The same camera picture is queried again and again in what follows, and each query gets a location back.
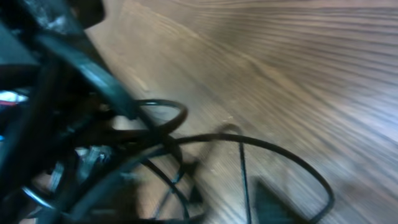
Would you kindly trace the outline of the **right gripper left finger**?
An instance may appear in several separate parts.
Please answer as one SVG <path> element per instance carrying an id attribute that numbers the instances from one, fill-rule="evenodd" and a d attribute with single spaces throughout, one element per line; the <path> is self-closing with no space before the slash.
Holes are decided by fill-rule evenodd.
<path id="1" fill-rule="evenodd" d="M 117 114 L 137 118 L 137 103 L 108 70 L 85 30 L 102 22 L 103 1 L 19 1 L 37 24 L 36 40 L 78 70 Z"/>

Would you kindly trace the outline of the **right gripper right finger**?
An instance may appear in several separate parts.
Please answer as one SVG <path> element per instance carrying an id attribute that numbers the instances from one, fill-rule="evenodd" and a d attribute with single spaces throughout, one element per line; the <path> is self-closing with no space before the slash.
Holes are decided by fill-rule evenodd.
<path id="1" fill-rule="evenodd" d="M 307 224 L 308 220 L 295 211 L 265 182 L 257 179 L 254 207 L 259 224 Z"/>

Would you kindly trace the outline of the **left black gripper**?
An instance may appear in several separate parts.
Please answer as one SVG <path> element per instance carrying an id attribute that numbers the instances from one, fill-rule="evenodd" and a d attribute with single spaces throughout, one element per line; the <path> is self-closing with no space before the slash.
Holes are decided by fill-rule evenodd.
<path id="1" fill-rule="evenodd" d="M 57 145 L 53 130 L 53 108 L 58 94 L 68 82 L 57 60 L 40 67 L 28 64 L 1 66 L 1 89 L 37 85 L 26 103 L 1 112 L 1 132 L 6 142 L 1 149 L 1 223 L 21 220 L 27 199 L 20 189 L 52 164 L 52 148 Z"/>

